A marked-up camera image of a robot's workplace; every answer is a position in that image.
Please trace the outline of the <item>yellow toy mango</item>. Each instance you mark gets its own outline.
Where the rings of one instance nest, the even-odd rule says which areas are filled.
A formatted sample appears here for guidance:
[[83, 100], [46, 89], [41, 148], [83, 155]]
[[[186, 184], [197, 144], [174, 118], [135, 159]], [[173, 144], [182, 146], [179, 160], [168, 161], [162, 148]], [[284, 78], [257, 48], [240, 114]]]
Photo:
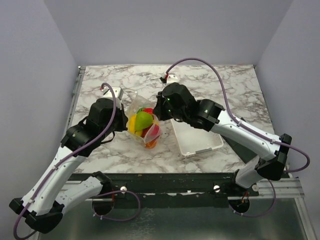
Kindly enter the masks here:
[[134, 114], [129, 118], [129, 121], [128, 121], [128, 131], [132, 134], [135, 134], [136, 132], [135, 130], [136, 117], [137, 115]]

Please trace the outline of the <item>clear zip top bag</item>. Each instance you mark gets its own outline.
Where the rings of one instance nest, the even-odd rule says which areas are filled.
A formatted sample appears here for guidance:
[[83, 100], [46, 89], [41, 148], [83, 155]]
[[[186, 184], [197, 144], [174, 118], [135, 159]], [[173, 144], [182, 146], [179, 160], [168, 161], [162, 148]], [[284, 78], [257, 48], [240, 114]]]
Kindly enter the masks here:
[[153, 113], [154, 108], [152, 102], [136, 94], [125, 112], [129, 135], [137, 144], [147, 149], [154, 148], [162, 134], [159, 120]]

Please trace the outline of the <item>yellow toy pear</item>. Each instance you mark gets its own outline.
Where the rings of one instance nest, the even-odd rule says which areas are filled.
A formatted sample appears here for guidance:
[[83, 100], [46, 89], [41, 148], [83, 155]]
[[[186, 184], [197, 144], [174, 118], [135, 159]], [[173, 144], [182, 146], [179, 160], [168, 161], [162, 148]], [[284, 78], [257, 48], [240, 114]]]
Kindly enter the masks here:
[[137, 136], [139, 136], [139, 137], [141, 137], [142, 134], [143, 134], [143, 131], [142, 131], [142, 130], [136, 131], [134, 134], [137, 135]]

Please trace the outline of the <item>green toy pear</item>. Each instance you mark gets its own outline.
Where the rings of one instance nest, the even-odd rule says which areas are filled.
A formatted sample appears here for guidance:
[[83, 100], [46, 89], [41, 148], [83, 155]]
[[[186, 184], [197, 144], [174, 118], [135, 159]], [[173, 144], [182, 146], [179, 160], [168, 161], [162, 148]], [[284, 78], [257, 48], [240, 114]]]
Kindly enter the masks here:
[[135, 120], [135, 131], [142, 131], [153, 124], [153, 116], [146, 112], [138, 112]]

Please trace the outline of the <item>red toy apple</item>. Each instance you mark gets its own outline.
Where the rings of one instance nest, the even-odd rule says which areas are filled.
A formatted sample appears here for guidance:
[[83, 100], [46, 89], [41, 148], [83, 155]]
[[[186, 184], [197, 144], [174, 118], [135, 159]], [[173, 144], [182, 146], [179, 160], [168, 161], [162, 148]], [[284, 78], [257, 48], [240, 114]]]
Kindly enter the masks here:
[[159, 125], [154, 124], [152, 130], [149, 133], [149, 135], [150, 136], [157, 136], [159, 134], [159, 131], [160, 131]]

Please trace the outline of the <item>white perforated plastic basket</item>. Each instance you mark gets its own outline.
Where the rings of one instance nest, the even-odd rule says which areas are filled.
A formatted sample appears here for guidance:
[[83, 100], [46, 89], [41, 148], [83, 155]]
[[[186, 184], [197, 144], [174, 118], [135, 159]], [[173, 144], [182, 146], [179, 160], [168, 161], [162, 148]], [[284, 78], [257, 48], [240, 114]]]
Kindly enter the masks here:
[[196, 129], [185, 122], [171, 120], [181, 154], [184, 157], [211, 152], [224, 146], [222, 137], [213, 132]]

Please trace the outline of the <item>green toy watermelon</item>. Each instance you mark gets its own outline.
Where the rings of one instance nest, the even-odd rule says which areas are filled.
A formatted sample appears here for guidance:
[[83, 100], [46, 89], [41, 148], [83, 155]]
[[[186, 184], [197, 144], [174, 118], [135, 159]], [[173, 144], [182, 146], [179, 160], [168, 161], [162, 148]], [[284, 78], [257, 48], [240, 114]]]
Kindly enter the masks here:
[[144, 107], [141, 107], [138, 109], [138, 111], [136, 113], [142, 112], [144, 109], [145, 109]]

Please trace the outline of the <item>red toy pomegranate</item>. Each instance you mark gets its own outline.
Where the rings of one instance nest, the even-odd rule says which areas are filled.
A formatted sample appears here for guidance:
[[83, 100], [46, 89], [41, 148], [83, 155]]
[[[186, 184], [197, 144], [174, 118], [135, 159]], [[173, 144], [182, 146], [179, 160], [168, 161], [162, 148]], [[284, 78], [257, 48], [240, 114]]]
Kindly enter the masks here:
[[145, 113], [148, 113], [148, 114], [150, 114], [150, 115], [153, 115], [153, 109], [150, 108], [150, 107], [144, 108], [142, 111], [145, 112]]

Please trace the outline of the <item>orange toy fruit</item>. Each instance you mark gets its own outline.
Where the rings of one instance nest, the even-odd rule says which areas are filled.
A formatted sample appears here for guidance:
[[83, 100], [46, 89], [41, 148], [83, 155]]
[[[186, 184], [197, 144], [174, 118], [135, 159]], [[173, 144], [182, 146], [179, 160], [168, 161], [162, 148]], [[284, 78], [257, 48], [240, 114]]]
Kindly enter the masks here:
[[154, 139], [148, 143], [145, 144], [145, 148], [147, 149], [153, 149], [157, 145], [157, 140]]

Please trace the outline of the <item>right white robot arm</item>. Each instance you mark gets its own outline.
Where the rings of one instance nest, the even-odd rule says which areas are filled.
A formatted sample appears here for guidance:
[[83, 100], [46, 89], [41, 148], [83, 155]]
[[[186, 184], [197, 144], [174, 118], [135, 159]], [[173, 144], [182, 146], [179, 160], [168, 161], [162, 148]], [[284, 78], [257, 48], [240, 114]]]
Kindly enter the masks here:
[[244, 120], [231, 118], [222, 105], [210, 99], [196, 100], [185, 85], [177, 82], [167, 85], [156, 97], [153, 113], [160, 121], [175, 119], [195, 129], [219, 134], [259, 157], [235, 172], [229, 184], [234, 195], [242, 195], [262, 179], [281, 179], [292, 142], [290, 135], [267, 133]]

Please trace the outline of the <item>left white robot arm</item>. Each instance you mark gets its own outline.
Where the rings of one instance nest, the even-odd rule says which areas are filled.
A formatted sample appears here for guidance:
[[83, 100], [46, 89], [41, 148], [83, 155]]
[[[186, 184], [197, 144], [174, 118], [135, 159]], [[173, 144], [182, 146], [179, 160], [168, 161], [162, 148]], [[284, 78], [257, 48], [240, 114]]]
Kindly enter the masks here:
[[100, 171], [64, 193], [61, 189], [93, 150], [108, 142], [106, 137], [127, 130], [127, 121], [118, 97], [99, 98], [91, 105], [88, 116], [67, 130], [53, 161], [36, 185], [25, 196], [14, 198], [9, 207], [32, 230], [47, 234], [81, 202], [90, 197], [106, 197], [112, 189], [111, 179]]

